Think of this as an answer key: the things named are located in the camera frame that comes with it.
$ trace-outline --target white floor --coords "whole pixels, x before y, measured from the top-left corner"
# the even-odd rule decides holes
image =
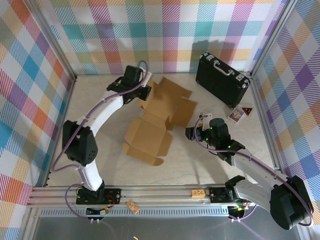
[[[196,75],[154,74],[152,79],[158,82],[162,76],[193,91],[190,99],[198,102],[198,105],[189,122],[190,126],[196,123],[199,113],[210,111],[213,117],[225,119],[233,139],[242,143],[257,158],[272,166],[265,136],[255,109],[250,116],[244,116],[237,124],[234,124],[226,120],[231,110],[198,85],[195,82]],[[90,110],[104,94],[106,87],[116,78],[115,75],[79,76],[66,119],[76,121]],[[251,89],[246,92],[240,105],[254,106]],[[109,118],[96,136],[98,145],[96,162],[106,185],[224,184],[236,175],[246,176],[240,170],[202,149],[196,142],[187,140],[184,129],[180,127],[176,127],[172,132],[173,141],[168,155],[163,158],[162,165],[151,166],[127,156],[122,150],[124,135],[132,118],[139,118],[142,111],[135,101],[125,105]],[[61,143],[58,144],[56,156],[59,151],[61,151]],[[57,166],[62,167],[70,163],[72,161],[64,155]],[[48,185],[69,186],[80,181],[76,170],[66,169],[52,173]]]

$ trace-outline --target black suitcase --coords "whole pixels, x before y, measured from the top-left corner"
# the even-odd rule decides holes
[[[230,108],[240,103],[251,83],[246,76],[207,51],[200,56],[195,80]]]

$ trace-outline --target small wooden block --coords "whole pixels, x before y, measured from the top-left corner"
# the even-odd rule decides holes
[[[205,197],[206,192],[204,189],[192,189],[191,195],[192,195],[192,197]]]
[[[137,204],[134,203],[134,201],[130,200],[126,203],[127,207],[130,208],[130,210],[134,213],[137,214],[140,211],[140,208],[138,207]]]

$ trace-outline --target gray surface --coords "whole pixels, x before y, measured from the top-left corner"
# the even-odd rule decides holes
[[[299,240],[298,231],[280,228],[258,207],[243,222],[227,217],[112,217],[106,224],[89,224],[77,217],[41,217],[33,240]]]

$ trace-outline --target plaid backdrop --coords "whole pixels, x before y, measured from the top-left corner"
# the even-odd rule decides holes
[[[0,240],[44,180],[71,80],[22,0],[0,0]]]
[[[139,60],[154,73],[196,72],[205,51],[243,70],[285,1],[37,0],[79,74],[121,74]],[[271,7],[279,7],[273,20]]]
[[[256,83],[289,176],[309,188],[320,233],[320,0],[300,0]]]

